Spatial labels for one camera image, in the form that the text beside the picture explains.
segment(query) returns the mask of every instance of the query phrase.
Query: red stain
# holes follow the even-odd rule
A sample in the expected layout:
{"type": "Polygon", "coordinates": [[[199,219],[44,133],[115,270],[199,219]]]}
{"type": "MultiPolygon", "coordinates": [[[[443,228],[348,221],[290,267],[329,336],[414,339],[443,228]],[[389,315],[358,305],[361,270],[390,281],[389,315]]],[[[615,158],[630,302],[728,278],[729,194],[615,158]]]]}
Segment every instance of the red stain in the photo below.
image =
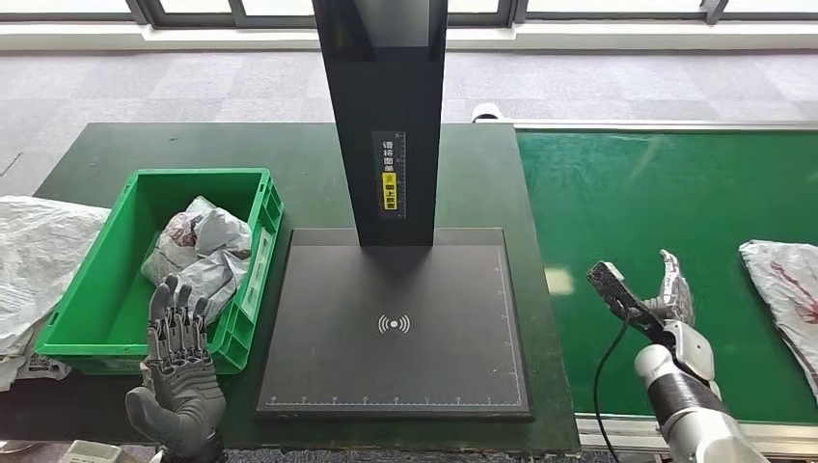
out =
{"type": "Polygon", "coordinates": [[[787,283],[791,284],[792,286],[796,287],[800,292],[809,299],[809,307],[799,306],[798,315],[801,316],[801,320],[805,321],[806,323],[816,325],[818,324],[818,301],[812,297],[812,294],[809,293],[803,286],[798,282],[798,280],[792,278],[787,274],[787,271],[784,270],[784,267],[781,266],[778,262],[771,262],[770,266],[773,267],[773,270],[778,272],[787,283]]]}

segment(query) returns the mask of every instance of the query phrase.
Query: black stand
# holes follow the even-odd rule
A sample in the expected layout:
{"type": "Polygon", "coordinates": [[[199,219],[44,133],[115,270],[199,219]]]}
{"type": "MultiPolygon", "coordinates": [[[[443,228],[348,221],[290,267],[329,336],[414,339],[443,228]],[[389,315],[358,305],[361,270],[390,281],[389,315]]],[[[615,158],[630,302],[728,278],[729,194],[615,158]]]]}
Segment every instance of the black stand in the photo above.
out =
{"type": "Polygon", "coordinates": [[[356,230],[292,234],[257,412],[525,418],[503,232],[434,230],[446,0],[313,0],[356,230]]]}

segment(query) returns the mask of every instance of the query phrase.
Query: wireless charging symbol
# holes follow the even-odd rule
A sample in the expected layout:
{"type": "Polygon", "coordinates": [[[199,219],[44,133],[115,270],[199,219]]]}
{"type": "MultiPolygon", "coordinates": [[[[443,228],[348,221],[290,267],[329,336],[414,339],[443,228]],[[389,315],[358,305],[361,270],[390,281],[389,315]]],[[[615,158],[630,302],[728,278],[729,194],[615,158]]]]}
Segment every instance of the wireless charging symbol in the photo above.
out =
{"type": "Polygon", "coordinates": [[[386,334],[389,330],[399,330],[403,334],[406,334],[409,333],[409,327],[411,326],[412,324],[409,322],[409,317],[406,315],[397,320],[390,320],[384,315],[378,318],[378,331],[381,332],[382,335],[386,334]]]}

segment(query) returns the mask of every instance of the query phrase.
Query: green workbench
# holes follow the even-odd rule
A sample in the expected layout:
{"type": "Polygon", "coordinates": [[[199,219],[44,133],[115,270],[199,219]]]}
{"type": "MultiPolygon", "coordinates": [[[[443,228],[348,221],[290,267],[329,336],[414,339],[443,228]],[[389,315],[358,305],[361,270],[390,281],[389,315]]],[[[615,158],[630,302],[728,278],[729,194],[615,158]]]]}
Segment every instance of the green workbench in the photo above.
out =
{"type": "MultiPolygon", "coordinates": [[[[504,229],[533,404],[530,422],[254,418],[289,232],[353,226],[333,124],[91,124],[37,196],[110,206],[134,170],[225,167],[268,168],[285,203],[250,359],[240,374],[220,377],[228,402],[220,429],[228,447],[492,449],[533,454],[580,449],[512,127],[444,127],[436,224],[504,229]]],[[[123,407],[125,392],[138,382],[136,377],[84,375],[61,382],[18,382],[0,394],[0,438],[142,441],[128,425],[123,407]]]]}

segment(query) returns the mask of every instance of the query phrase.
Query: black pole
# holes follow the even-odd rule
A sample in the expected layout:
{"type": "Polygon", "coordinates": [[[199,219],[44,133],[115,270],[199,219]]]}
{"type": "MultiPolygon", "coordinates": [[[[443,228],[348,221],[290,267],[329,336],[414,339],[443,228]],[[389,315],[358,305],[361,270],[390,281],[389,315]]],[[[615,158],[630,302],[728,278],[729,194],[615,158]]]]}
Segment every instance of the black pole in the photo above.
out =
{"type": "Polygon", "coordinates": [[[313,0],[361,246],[431,246],[447,0],[313,0]]]}

